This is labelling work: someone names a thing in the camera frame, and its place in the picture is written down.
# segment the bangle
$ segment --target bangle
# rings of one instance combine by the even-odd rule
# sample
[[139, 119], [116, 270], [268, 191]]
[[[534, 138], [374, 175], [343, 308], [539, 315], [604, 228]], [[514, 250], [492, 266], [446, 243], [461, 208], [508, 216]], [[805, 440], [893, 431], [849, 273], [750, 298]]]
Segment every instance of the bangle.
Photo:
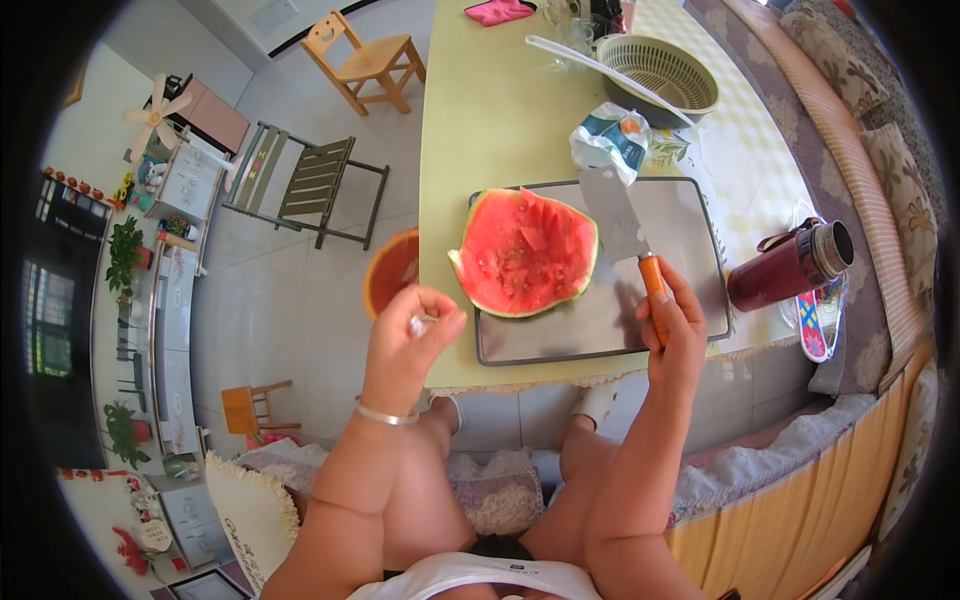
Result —
[[420, 420], [420, 413], [407, 415], [406, 417], [394, 417], [393, 415], [378, 413], [371, 408], [367, 408], [360, 402], [357, 402], [356, 408], [353, 409], [353, 412], [362, 417], [366, 417], [367, 419], [376, 420], [381, 423], [387, 423], [388, 425], [412, 425]]

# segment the colander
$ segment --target colander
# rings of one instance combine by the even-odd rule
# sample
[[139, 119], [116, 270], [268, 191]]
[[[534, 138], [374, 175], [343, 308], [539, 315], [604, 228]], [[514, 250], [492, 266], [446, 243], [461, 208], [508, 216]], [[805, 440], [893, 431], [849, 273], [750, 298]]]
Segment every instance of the colander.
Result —
[[[595, 56], [601, 64], [659, 94], [694, 123], [720, 104], [720, 88], [707, 68], [686, 51], [661, 39], [629, 34], [601, 37]], [[669, 110], [643, 100], [606, 75], [603, 85], [611, 100], [635, 109], [651, 127], [689, 127]]]

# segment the stainless steel cutting board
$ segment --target stainless steel cutting board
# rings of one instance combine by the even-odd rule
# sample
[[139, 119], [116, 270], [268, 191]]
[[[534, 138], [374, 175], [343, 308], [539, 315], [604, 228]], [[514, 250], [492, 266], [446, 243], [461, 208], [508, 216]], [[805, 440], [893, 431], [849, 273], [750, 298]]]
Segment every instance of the stainless steel cutting board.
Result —
[[[524, 187], [589, 214], [578, 181]], [[641, 178], [628, 193], [650, 247], [697, 293], [707, 315], [708, 338], [729, 337], [727, 286], [697, 182]], [[470, 204], [478, 194], [470, 197]], [[477, 310], [477, 360], [494, 367], [644, 351], [648, 348], [640, 339], [640, 323], [634, 317], [644, 296], [636, 258], [611, 264], [600, 252], [587, 291], [572, 302], [524, 319], [504, 319]]]

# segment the colorful slipper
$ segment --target colorful slipper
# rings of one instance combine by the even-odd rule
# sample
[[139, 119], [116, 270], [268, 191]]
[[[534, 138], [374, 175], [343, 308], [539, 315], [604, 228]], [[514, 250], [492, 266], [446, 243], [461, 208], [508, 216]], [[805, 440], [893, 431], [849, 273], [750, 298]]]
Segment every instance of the colorful slipper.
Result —
[[593, 421], [593, 431], [596, 431], [600, 423], [604, 421], [613, 410], [613, 403], [616, 402], [617, 384], [605, 383], [595, 385], [591, 388], [584, 388], [577, 398], [577, 403], [573, 405], [571, 415], [586, 415]]
[[426, 405], [433, 406], [433, 401], [439, 397], [450, 398], [450, 400], [453, 401], [453, 405], [457, 407], [457, 421], [458, 421], [457, 432], [453, 434], [453, 435], [457, 435], [457, 433], [460, 433], [461, 431], [463, 431], [464, 427], [467, 426], [467, 411], [464, 410], [463, 404], [460, 403], [460, 400], [457, 399], [456, 396], [431, 396], [426, 401]]

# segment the hand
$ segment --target hand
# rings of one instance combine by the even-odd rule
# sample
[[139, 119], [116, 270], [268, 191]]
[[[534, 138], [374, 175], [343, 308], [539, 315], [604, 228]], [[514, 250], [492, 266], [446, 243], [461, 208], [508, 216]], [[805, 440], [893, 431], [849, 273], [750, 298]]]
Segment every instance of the hand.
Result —
[[[704, 366], [707, 318], [704, 317], [697, 295], [686, 280], [662, 256], [657, 259], [663, 280], [673, 290], [676, 300], [658, 290], [652, 298], [648, 296], [641, 300], [636, 308], [636, 317], [646, 321], [643, 324], [643, 343], [650, 349], [650, 389], [689, 395], [692, 400], [700, 380], [700, 370]], [[660, 347], [653, 319], [649, 319], [651, 301], [658, 304], [659, 314], [670, 330], [666, 348]]]
[[[414, 315], [437, 318], [424, 322], [421, 338], [410, 328]], [[386, 415], [409, 415], [433, 361], [466, 324], [467, 313], [440, 292], [420, 285], [401, 290], [373, 324], [360, 401]]]

